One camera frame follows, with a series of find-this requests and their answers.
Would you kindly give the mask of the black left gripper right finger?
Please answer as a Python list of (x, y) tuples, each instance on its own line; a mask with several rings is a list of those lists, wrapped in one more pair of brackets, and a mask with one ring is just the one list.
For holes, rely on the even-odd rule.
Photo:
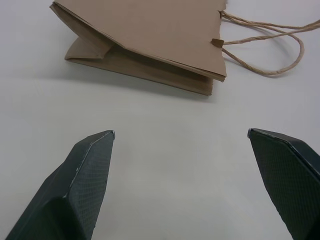
[(304, 141), (251, 128), (264, 187), (293, 240), (320, 240), (320, 155)]

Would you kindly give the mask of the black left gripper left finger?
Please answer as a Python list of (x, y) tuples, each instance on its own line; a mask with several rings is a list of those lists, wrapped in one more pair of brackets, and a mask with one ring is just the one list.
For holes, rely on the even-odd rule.
[(106, 192), (115, 132), (76, 143), (5, 240), (91, 240)]

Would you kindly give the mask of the brown paper bag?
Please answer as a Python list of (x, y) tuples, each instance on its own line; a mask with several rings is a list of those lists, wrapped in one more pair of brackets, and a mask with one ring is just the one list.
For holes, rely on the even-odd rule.
[(228, 42), (222, 19), (276, 37), (320, 28), (249, 21), (226, 12), (227, 0), (54, 0), (51, 10), (76, 35), (69, 62), (210, 96), (223, 82)]

